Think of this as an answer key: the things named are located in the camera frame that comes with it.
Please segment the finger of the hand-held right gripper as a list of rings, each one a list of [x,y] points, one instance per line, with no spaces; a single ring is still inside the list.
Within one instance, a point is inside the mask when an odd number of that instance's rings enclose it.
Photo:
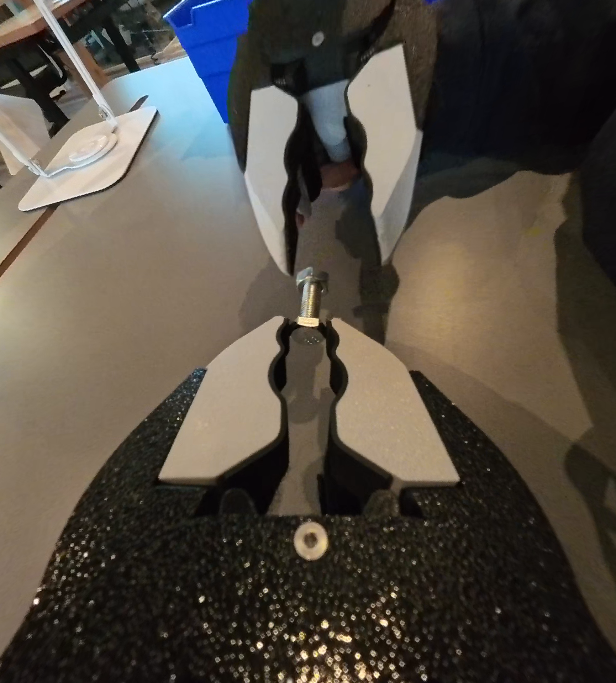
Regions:
[[[364,64],[346,88],[346,104],[364,136],[363,174],[380,260],[387,262],[406,229],[423,141],[403,44]]]
[[[309,213],[309,192],[298,162],[301,117],[298,100],[276,85],[252,91],[245,184],[263,242],[286,276],[295,273],[296,215]]]

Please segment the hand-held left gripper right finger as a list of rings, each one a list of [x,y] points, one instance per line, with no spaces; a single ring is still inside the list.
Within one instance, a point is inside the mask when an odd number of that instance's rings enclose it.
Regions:
[[[387,348],[340,318],[326,326],[335,394],[330,439],[385,488],[452,487],[459,474],[415,382]]]

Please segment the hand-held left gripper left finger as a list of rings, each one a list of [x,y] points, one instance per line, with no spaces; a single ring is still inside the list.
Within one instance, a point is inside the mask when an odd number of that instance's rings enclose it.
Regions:
[[[285,334],[289,320],[270,318],[207,366],[168,452],[159,481],[241,486],[256,476],[277,487],[289,462]]]

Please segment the blue plastic bin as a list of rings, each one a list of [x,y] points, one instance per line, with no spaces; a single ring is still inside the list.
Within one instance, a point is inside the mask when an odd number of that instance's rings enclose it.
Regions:
[[[225,124],[237,40],[247,30],[250,5],[251,1],[180,1],[164,15]]]

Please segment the silver hex bolt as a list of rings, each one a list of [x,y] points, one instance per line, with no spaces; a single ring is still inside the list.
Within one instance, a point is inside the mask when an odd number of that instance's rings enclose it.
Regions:
[[[292,333],[292,339],[299,344],[318,344],[323,339],[320,319],[322,293],[323,287],[319,280],[310,278],[302,283],[300,311]]]

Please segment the person's right forearm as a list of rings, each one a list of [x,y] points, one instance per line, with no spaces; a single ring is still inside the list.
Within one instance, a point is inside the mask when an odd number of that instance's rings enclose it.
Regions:
[[[423,165],[556,169],[616,110],[616,1],[436,1]]]

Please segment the person's right hand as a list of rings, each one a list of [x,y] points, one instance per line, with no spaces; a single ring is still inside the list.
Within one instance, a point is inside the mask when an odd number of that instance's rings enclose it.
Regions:
[[[320,166],[321,189],[323,191],[344,191],[360,177],[361,171],[352,159],[330,162]]]

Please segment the clear stand with white base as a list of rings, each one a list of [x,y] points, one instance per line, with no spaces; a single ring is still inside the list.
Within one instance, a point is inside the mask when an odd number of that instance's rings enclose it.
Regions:
[[[81,76],[101,121],[68,138],[47,166],[27,154],[0,127],[0,142],[37,177],[18,204],[21,212],[41,210],[114,186],[126,175],[158,112],[154,106],[115,115],[98,82],[57,21],[47,1],[35,1],[39,14]]]

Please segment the black office chair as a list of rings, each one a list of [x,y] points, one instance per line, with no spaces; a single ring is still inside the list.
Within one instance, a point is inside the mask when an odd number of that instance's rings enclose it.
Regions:
[[[25,94],[39,105],[53,132],[69,121],[52,97],[52,91],[64,86],[68,80],[64,64],[55,55],[57,47],[53,39],[29,38],[12,48],[9,60]]]

